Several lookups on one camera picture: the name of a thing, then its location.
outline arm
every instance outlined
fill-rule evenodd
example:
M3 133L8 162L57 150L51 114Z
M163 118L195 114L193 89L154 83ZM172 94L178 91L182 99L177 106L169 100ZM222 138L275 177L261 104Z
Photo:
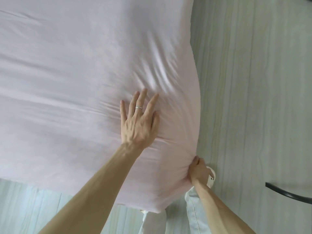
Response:
M158 134L159 114L153 113L158 94L142 109L147 94L135 93L128 117L120 102L122 144L111 159L52 218L39 234L98 234L110 214L117 194L132 165Z
M206 185L209 169L204 160L195 157L189 167L192 184L204 206L208 224L213 234L255 234L255 232L232 212Z

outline pink fabric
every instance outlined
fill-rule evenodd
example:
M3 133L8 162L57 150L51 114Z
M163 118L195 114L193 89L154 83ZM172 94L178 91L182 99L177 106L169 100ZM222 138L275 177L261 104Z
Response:
M120 145L119 101L146 87L160 132L116 203L160 212L186 192L200 119L192 4L0 0L0 177L74 195Z

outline forearm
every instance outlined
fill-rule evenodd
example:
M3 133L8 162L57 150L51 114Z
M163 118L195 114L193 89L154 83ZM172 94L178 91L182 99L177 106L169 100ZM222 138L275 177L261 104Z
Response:
M41 230L40 234L98 234L142 150L122 144L111 159Z
M194 187L204 206L212 234L255 234L209 187L199 183Z

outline floor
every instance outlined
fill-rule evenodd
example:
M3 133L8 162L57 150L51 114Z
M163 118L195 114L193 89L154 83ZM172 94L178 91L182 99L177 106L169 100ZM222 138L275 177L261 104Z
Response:
M198 155L216 194L256 233L312 233L312 3L195 0L191 45L201 97ZM69 196L0 180L0 232L37 233ZM166 234L190 233L181 198ZM115 207L104 234L138 233L138 210Z

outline person's right arm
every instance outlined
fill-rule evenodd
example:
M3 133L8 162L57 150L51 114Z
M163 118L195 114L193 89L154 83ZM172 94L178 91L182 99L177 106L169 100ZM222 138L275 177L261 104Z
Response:
M208 180L207 169L204 160L195 157L189 167L189 176L204 206L212 234L255 234L206 185Z

